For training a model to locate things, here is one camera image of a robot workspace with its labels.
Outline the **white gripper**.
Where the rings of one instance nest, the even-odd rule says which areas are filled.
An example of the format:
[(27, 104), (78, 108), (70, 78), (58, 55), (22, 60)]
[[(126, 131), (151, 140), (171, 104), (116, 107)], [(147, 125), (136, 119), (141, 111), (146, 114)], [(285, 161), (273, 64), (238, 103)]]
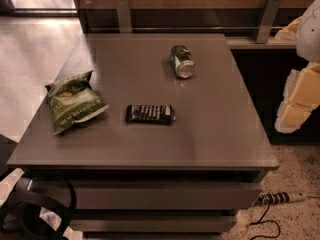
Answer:
[(320, 105), (320, 0), (314, 0), (302, 17), (279, 30), (275, 39), (296, 41), (298, 56), (317, 62), (301, 71), (292, 70), (286, 80), (275, 129), (289, 134), (298, 130)]

